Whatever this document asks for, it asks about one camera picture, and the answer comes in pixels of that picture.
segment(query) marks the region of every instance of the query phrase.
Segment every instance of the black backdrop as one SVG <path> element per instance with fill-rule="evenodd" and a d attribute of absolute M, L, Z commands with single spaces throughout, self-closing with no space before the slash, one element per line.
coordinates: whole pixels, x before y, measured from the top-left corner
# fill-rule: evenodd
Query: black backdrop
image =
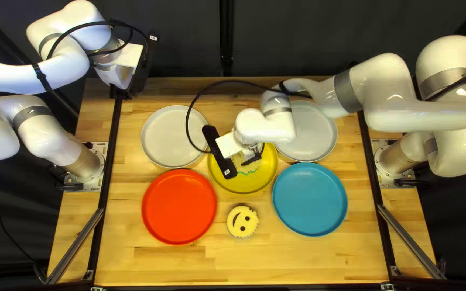
<path fill-rule="evenodd" d="M 151 76 L 222 74 L 219 8 L 227 0 L 92 2 L 105 18 L 123 20 L 160 36 Z M 0 0 L 1 33 L 23 56 L 37 62 L 26 27 L 67 3 L 69 0 Z M 383 52 L 398 53 L 413 71 L 416 57 L 427 43 L 454 33 L 466 21 L 466 1 L 458 0 L 236 0 L 233 8 L 229 27 L 234 36 L 233 76 L 333 75 L 350 63 Z M 15 61 L 1 44 L 0 61 Z M 76 106 L 80 106 L 83 84 L 81 79 L 62 88 Z M 60 110 L 49 96 L 42 97 L 50 107 Z M 65 113 L 55 115 L 73 131 L 74 123 Z M 47 173 L 48 164 L 23 147 L 17 156 L 0 161 L 0 197 L 9 231 L 44 264 L 49 259 L 61 201 L 55 180 Z M 444 181 L 430 176 L 429 171 L 419 174 L 437 185 L 419 189 L 437 259 L 447 260 L 448 275 L 465 279 L 466 176 Z M 0 228 L 0 265 L 20 262 L 27 260 Z M 15 278 L 37 282 L 33 275 Z"/>

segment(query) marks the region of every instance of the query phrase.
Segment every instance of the plate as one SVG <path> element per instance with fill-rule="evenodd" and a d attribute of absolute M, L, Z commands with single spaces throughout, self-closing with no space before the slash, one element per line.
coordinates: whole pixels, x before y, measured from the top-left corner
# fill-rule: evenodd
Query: plate
<path fill-rule="evenodd" d="M 237 168 L 237 176 L 226 179 L 218 167 L 213 155 L 208 155 L 208 171 L 210 176 L 220 187 L 237 194 L 249 194 L 264 189 L 276 176 L 278 169 L 278 153 L 272 143 L 265 143 L 262 159 L 241 166 L 244 159 L 240 153 L 231 157 Z"/>
<path fill-rule="evenodd" d="M 308 237 L 336 230 L 348 209 L 348 198 L 339 178 L 311 162 L 294 164 L 278 176 L 272 202 L 288 228 Z"/>
<path fill-rule="evenodd" d="M 157 110 L 147 119 L 141 131 L 141 146 L 146 156 L 165 168 L 182 168 L 195 162 L 203 153 L 191 146 L 184 127 L 188 106 L 172 105 Z M 205 150 L 201 131 L 206 119 L 195 109 L 190 112 L 188 130 L 194 144 Z"/>
<path fill-rule="evenodd" d="M 324 116 L 319 105 L 309 101 L 292 101 L 296 137 L 291 142 L 275 143 L 282 155 L 298 162 L 314 162 L 326 157 L 337 142 L 337 126 Z"/>
<path fill-rule="evenodd" d="M 187 169 L 168 171 L 147 188 L 141 203 L 143 223 L 159 241 L 186 244 L 210 228 L 217 197 L 210 182 Z"/>

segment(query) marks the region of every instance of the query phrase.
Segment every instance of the orange plate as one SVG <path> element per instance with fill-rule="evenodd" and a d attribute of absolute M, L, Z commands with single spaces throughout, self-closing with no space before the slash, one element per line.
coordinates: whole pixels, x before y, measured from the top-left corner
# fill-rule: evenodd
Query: orange plate
<path fill-rule="evenodd" d="M 185 244 L 210 228 L 217 211 L 217 196 L 206 178 L 178 169 L 157 177 L 147 188 L 141 205 L 143 223 L 158 240 Z"/>

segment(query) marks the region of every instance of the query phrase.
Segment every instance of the smiley face sponge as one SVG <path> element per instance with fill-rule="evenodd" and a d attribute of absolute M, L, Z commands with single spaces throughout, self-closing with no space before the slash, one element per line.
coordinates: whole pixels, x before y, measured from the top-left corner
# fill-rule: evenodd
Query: smiley face sponge
<path fill-rule="evenodd" d="M 226 225 L 234 237 L 248 238 L 255 233 L 258 216 L 256 211 L 247 206 L 237 206 L 229 212 Z"/>

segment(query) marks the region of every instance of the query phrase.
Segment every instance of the wooden table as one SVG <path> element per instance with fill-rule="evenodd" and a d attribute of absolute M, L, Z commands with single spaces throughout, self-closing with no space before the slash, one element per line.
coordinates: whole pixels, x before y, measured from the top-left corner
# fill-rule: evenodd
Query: wooden table
<path fill-rule="evenodd" d="M 242 79 L 271 86 L 288 78 Z M 310 78 L 320 80 L 325 77 Z M 160 286 L 387 281 L 356 115 L 336 120 L 338 142 L 332 153 L 319 162 L 341 179 L 348 196 L 346 219 L 332 234 L 308 238 L 287 229 L 272 206 L 272 184 L 253 195 L 243 196 L 230 193 L 215 182 L 212 184 L 218 197 L 217 216 L 202 238 L 190 245 L 174 247 L 149 234 L 141 219 L 141 200 L 149 184 L 165 170 L 154 166 L 144 154 L 139 138 L 142 126 L 156 110 L 169 105 L 188 105 L 193 98 L 191 94 L 222 79 L 151 78 L 143 96 L 123 102 L 95 284 Z M 259 99 L 252 88 L 231 86 L 222 90 L 231 94 L 205 95 L 194 107 L 219 132 L 231 129 L 242 109 L 257 108 Z M 107 141 L 112 110 L 113 100 L 108 98 L 108 87 L 97 79 L 88 79 L 77 138 Z M 371 130 L 370 136 L 400 138 L 401 134 Z M 278 171 L 288 166 L 280 161 Z M 193 170 L 211 180 L 205 159 Z M 386 207 L 434 259 L 416 189 L 383 189 L 382 193 Z M 64 194 L 49 271 L 95 211 L 98 197 L 95 193 Z M 255 235 L 248 240 L 233 238 L 225 226 L 229 210 L 239 202 L 256 208 L 260 218 Z M 390 232 L 398 268 L 405 275 L 428 277 L 392 229 Z M 79 280 L 85 273 L 90 245 L 88 239 L 64 275 L 63 282 Z"/>

